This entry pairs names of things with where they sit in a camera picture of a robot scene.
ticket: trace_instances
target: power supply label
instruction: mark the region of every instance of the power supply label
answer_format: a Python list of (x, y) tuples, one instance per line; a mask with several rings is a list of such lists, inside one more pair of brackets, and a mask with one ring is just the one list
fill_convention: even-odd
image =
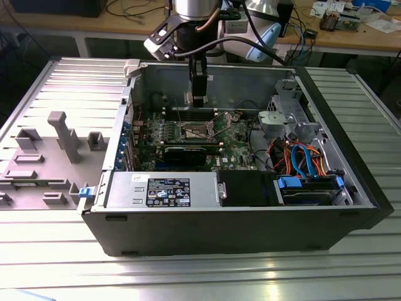
[(148, 207), (190, 207), (189, 179), (149, 179)]

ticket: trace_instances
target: green circuit board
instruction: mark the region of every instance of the green circuit board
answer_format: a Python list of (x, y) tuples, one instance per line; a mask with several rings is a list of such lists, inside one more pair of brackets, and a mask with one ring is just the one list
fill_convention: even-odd
[[(246, 136), (246, 120), (233, 118), (233, 113), (226, 112), (212, 122), (167, 121), (161, 114), (152, 114), (144, 121), (136, 141), (136, 148), (140, 150), (140, 170), (256, 170)], [(206, 163), (189, 167), (168, 166), (164, 163), (164, 150), (168, 147), (206, 149)]]

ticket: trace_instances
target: blue drive bracket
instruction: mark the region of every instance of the blue drive bracket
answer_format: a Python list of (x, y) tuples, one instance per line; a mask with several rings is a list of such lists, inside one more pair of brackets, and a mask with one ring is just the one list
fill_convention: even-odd
[(81, 188), (78, 195), (80, 198), (92, 199), (96, 196), (97, 190), (98, 190), (98, 186)]
[(278, 179), (278, 187), (282, 188), (301, 188), (302, 182), (297, 177), (281, 177)]
[(344, 188), (345, 184), (344, 184), (344, 180), (342, 179), (342, 177), (336, 177), (336, 182), (339, 185), (340, 188)]

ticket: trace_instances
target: black computer case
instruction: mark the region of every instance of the black computer case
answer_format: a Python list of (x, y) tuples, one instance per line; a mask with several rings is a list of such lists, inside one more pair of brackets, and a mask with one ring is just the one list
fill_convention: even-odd
[(10, 0), (17, 13), (65, 14), (97, 18), (107, 0)]

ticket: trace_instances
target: gray plastic part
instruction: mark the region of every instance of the gray plastic part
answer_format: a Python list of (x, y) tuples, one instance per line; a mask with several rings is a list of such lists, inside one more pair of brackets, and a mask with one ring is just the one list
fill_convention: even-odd
[(17, 188), (11, 182), (4, 182), (0, 183), (0, 190), (17, 190)]
[(41, 140), (41, 137), (35, 129), (21, 129), (15, 140), (23, 151), (31, 152), (36, 150), (33, 141)]
[[(75, 209), (77, 205), (68, 194), (71, 185), (65, 189), (52, 189), (48, 183), (68, 179), (70, 183), (75, 183), (78, 189), (87, 185), (96, 186), (99, 184), (100, 174), (102, 173), (105, 152), (91, 152), (86, 142), (86, 137), (82, 137), (78, 144), (81, 161), (79, 164), (71, 164), (65, 151), (60, 149), (56, 137), (43, 137), (41, 141), (34, 141), (34, 144), (38, 149), (36, 154), (41, 154), (44, 157), (43, 162), (19, 164), (14, 160), (10, 160), (5, 172), (1, 176), (1, 179), (5, 180), (4, 175), (8, 171), (35, 170), (38, 174), (36, 179), (18, 180), (19, 182), (7, 179), (7, 181), (0, 182), (0, 191), (7, 192), (13, 199), (10, 207), (12, 209), (23, 210), (49, 209), (42, 200), (43, 194), (62, 192), (68, 204), (52, 205), (51, 209)], [(18, 148), (14, 157), (24, 155), (26, 154)], [(38, 184), (31, 185), (28, 183), (29, 181)]]
[(14, 157), (14, 162), (17, 164), (42, 163), (43, 161), (44, 157), (41, 154), (16, 155)]
[(75, 204), (78, 204), (80, 202), (80, 197), (79, 197), (79, 192), (80, 190), (76, 186), (75, 183), (71, 184), (70, 190), (68, 191), (68, 194), (70, 195), (71, 199)]
[(106, 151), (107, 144), (101, 132), (90, 132), (87, 140), (91, 151)]
[[(75, 129), (68, 129), (68, 130), (70, 131), (70, 137), (73, 145), (75, 145), (75, 147), (78, 148), (80, 145), (80, 140), (76, 135)], [(64, 149), (64, 144), (62, 143), (62, 141), (60, 141), (60, 139), (57, 139), (57, 143), (60, 146), (60, 149)]]
[(44, 197), (42, 198), (42, 200), (48, 206), (67, 203), (67, 199), (65, 198), (63, 193), (44, 193)]
[(49, 182), (49, 187), (51, 189), (69, 189), (71, 186), (68, 179), (52, 180)]
[(64, 112), (52, 111), (48, 117), (48, 123), (53, 126), (57, 132), (60, 143), (64, 146), (64, 150), (72, 164), (78, 163), (80, 155), (76, 149), (76, 143), (71, 138), (70, 131), (65, 124), (67, 116)]
[(4, 176), (6, 179), (36, 179), (35, 171), (8, 171)]
[(13, 201), (13, 199), (11, 199), (9, 197), (8, 194), (6, 193), (0, 193), (0, 205), (10, 205), (10, 203)]

